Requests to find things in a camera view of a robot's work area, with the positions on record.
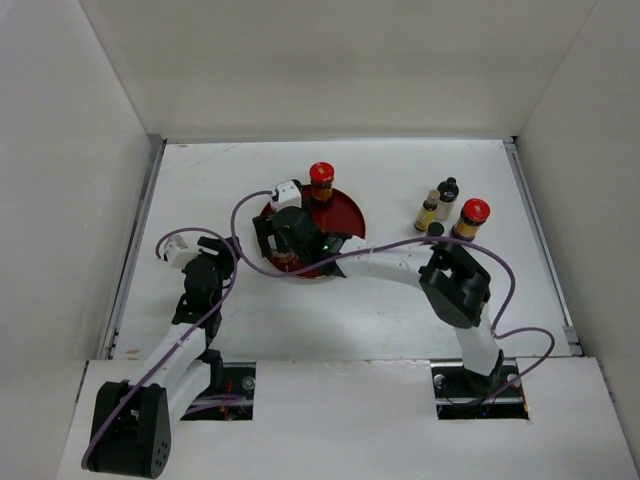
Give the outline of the red lid sauce jar back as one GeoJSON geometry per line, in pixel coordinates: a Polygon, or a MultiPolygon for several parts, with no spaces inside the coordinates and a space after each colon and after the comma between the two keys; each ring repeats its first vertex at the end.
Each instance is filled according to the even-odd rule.
{"type": "Polygon", "coordinates": [[[335,169],[328,162],[316,162],[309,169],[311,199],[320,206],[327,206],[333,199],[335,169]]]}

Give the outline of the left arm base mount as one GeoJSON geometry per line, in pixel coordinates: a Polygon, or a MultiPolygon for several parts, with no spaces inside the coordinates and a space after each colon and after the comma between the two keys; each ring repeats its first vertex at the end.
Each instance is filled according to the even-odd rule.
{"type": "Polygon", "coordinates": [[[210,366],[211,382],[188,407],[185,421],[249,421],[256,391],[255,362],[226,362],[217,350],[200,359],[210,366]]]}

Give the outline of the white lid pink jar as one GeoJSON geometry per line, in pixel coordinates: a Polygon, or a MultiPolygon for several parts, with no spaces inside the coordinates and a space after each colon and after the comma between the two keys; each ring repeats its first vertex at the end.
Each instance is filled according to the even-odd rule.
{"type": "Polygon", "coordinates": [[[269,261],[278,268],[298,261],[297,255],[286,246],[280,247],[278,240],[274,236],[268,239],[268,243],[270,246],[269,261]]]}

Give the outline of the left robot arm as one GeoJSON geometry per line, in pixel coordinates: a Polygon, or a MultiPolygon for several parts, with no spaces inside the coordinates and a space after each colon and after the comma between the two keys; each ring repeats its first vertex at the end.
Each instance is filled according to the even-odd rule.
{"type": "Polygon", "coordinates": [[[212,231],[201,234],[198,251],[181,268],[184,291],[167,334],[129,378],[99,388],[82,469],[158,478],[171,452],[173,426],[198,395],[210,399],[223,390],[222,360],[210,345],[237,278],[239,243],[212,231]]]}

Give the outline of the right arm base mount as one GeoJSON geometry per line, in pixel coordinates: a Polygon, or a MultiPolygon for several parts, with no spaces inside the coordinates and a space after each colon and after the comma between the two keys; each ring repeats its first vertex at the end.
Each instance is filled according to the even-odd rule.
{"type": "Polygon", "coordinates": [[[528,420],[520,373],[515,360],[503,360],[497,375],[486,380],[466,370],[461,361],[433,362],[432,385],[439,420],[528,420]]]}

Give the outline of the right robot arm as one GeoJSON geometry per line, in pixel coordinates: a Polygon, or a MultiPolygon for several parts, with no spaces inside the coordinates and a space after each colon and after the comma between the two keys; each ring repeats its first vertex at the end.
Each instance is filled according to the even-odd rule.
{"type": "Polygon", "coordinates": [[[384,249],[359,236],[324,232],[295,206],[256,216],[253,225],[264,257],[291,253],[323,277],[373,278],[421,290],[437,318],[455,331],[466,388],[483,396],[499,385],[504,354],[485,311],[491,277],[462,245],[439,237],[384,249]]]}

